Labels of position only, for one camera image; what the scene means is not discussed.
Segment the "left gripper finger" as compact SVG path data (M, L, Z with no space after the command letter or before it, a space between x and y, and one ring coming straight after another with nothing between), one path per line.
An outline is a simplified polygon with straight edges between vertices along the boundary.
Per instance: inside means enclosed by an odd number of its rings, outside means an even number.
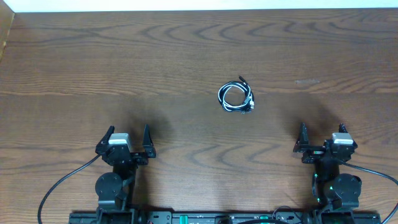
M146 124L144 126L144 135L143 135L143 141L142 141L142 146L145 150L145 152L153 152L154 151L154 145L150 136L150 130L149 130L149 125Z
M96 145L97 151L105 151L106 150L108 143L109 143L109 139L113 133L114 133L114 126L110 126L108 128L106 134L101 138L99 143Z

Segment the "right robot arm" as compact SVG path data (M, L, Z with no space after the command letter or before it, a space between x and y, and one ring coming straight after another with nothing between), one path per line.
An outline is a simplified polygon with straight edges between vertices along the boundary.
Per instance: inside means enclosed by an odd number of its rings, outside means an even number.
M340 172L340 165L351 159L357 147L343 123L321 146L310 144L306 125L300 124L293 151L302 154L302 163L315 166L312 192L321 206L317 214L319 220L325 212L345 212L359 206L361 179Z

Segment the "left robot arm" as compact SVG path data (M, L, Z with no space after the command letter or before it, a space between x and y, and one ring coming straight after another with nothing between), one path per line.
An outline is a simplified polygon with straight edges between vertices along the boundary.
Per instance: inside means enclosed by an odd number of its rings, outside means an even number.
M149 159L156 157L148 125L144 126L141 152L133 151L128 133L114 130L115 127L110 126L95 148L95 153L113 169L101 175L95 184L99 214L128 212L138 167L148 165Z

